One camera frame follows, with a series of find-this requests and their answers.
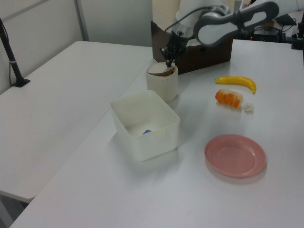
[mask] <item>banana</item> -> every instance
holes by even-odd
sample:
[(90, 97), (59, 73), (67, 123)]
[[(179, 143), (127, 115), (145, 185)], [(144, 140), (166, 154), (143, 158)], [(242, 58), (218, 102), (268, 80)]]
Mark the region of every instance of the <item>banana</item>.
[(251, 89), (252, 93), (256, 93), (256, 83), (249, 77), (245, 76), (222, 76), (215, 79), (217, 84), (236, 84), (246, 86)]

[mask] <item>white table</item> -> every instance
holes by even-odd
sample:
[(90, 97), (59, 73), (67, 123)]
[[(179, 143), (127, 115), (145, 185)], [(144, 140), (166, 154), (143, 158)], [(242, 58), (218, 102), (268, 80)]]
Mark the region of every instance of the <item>white table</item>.
[[(146, 90), (147, 67), (122, 96)], [(214, 84), (222, 75), (253, 78), (256, 94)], [(180, 116), (176, 150), (136, 162), (125, 153), (107, 112), (12, 228), (301, 228), (303, 86), (302, 51), (235, 40), (231, 62), (180, 76), (178, 98), (170, 103)], [(220, 88), (241, 92), (255, 112), (216, 104)], [(266, 152), (266, 168), (235, 179), (209, 167), (204, 146), (226, 133), (258, 142)]]
[(0, 95), (0, 194), (30, 202), (151, 60), (149, 47), (76, 42)]

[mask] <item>paper cup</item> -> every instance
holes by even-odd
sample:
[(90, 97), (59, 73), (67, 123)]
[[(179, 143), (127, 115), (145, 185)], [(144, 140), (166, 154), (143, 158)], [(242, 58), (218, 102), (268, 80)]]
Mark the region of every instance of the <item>paper cup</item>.
[(164, 65), (165, 63), (157, 63), (151, 66), (146, 72), (146, 80), (148, 90), (153, 90), (168, 103), (173, 101), (177, 95), (179, 73), (177, 66), (165, 68)]

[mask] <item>plastic container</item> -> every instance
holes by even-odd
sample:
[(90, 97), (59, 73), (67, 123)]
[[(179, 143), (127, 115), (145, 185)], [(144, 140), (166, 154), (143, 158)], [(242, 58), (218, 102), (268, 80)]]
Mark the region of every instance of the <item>plastic container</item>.
[(118, 136), (136, 160), (177, 147), (180, 118), (154, 91), (113, 101), (111, 110)]

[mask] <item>black stand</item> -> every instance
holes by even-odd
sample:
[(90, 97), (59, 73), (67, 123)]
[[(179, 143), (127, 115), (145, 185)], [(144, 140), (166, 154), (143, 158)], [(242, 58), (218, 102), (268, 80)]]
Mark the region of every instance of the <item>black stand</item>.
[(3, 43), (3, 46), (5, 48), (6, 54), (9, 57), (9, 60), (10, 60), (9, 62), (11, 64), (11, 66), (13, 68), (13, 71), (15, 73), (15, 76), (16, 76), (16, 83), (14, 83), (12, 86), (23, 87), (24, 85), (26, 85), (27, 83), (29, 83), (30, 80), (24, 79), (21, 76), (19, 67), (18, 67), (17, 62), (15, 60), (13, 51), (11, 50), (9, 39), (7, 37), (6, 31), (4, 29), (4, 25), (3, 25), (2, 21), (1, 21), (1, 19), (0, 19), (0, 37), (1, 37), (1, 40), (2, 40), (2, 43)]
[(293, 37), (291, 42), (291, 49), (303, 50), (303, 35), (304, 35), (304, 14), (302, 16), (302, 21), (298, 23), (299, 33)]

